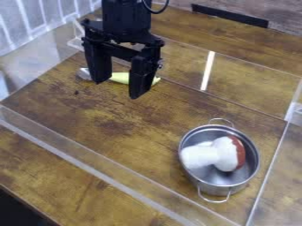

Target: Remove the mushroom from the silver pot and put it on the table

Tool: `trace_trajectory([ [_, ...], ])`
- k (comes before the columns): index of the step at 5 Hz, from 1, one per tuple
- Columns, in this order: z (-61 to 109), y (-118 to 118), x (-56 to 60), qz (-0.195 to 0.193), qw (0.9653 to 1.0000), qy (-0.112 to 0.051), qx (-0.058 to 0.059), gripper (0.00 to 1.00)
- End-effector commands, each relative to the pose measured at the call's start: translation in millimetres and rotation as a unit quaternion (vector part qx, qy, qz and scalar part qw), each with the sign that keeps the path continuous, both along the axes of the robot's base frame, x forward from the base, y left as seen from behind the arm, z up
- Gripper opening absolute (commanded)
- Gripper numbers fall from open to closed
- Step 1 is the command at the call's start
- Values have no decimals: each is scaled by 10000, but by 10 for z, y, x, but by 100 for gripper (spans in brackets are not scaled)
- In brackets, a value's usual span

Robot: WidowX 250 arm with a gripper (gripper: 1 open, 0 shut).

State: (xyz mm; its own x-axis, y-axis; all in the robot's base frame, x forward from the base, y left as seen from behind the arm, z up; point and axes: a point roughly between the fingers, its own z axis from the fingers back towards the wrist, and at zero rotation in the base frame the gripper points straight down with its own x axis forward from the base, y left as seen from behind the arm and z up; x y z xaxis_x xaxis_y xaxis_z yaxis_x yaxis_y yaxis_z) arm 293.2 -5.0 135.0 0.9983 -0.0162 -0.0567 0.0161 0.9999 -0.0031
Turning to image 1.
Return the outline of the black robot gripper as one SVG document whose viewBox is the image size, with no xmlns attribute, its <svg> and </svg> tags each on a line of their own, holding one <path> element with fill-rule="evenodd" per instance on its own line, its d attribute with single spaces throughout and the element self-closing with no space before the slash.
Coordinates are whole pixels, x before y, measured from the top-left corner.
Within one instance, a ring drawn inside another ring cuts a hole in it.
<svg viewBox="0 0 302 226">
<path fill-rule="evenodd" d="M 101 20 L 84 19 L 82 47 L 89 76 L 96 84 L 112 76 L 112 60 L 131 61 L 129 97 L 139 98 L 151 88 L 164 42 L 151 34 L 152 0 L 103 0 Z"/>
</svg>

